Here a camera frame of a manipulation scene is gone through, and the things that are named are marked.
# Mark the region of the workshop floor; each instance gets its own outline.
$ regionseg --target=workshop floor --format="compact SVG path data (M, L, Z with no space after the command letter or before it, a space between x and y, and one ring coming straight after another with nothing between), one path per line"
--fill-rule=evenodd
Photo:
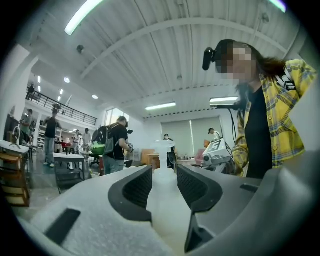
M12 207L14 213L26 221L30 221L39 210L60 195L57 188L55 170L44 166L40 158L41 155L35 152L33 154L33 163L30 160L28 163L30 175L30 206ZM66 163L62 163L62 166L57 163L56 167L59 172L69 172ZM98 165L94 164L92 167L89 167L89 163L85 162L84 176L86 180L91 178L90 170L97 172Z

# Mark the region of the white wall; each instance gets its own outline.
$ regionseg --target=white wall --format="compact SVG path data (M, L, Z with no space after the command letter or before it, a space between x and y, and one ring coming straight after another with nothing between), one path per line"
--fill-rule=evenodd
M238 135L237 112L233 110L231 112ZM134 148L136 149L150 149L154 141L162 139L161 123L212 117L220 118L223 137L227 144L232 148L235 145L232 136L232 121L230 113L226 109L215 109L201 112L162 116L148 119L145 122L140 122L130 117L129 129L133 130L134 132L132 134L129 134L129 142L132 143Z
M15 107L14 118L20 120L31 68L38 61L36 53L29 53L16 45L3 64L0 80L0 139L3 137L7 115Z

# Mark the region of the balcony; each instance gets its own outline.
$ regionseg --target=balcony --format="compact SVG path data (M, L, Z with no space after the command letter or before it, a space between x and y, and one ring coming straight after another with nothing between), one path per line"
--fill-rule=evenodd
M60 102L58 102L52 98L49 98L38 91L35 91L35 92L28 95L28 88L27 88L26 100L31 101L31 102L33 102L43 108L50 109L50 110L54 109L54 105L59 105L61 109L58 111L58 113L60 115L63 115L63 116L72 118L74 120L93 125L93 126L96 125L97 118L95 118L91 115L79 112L71 107L66 106L66 105L63 105Z

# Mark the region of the robotic device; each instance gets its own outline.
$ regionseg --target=robotic device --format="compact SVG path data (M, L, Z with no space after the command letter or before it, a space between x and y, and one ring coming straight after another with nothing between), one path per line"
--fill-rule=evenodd
M211 142L202 155L204 169L230 175L235 173L232 150L223 138Z
M178 165L177 187L190 209L182 254L158 235L147 210L151 166L81 182L20 223L48 255L270 255L315 204L319 165L319 152L306 152L263 180Z

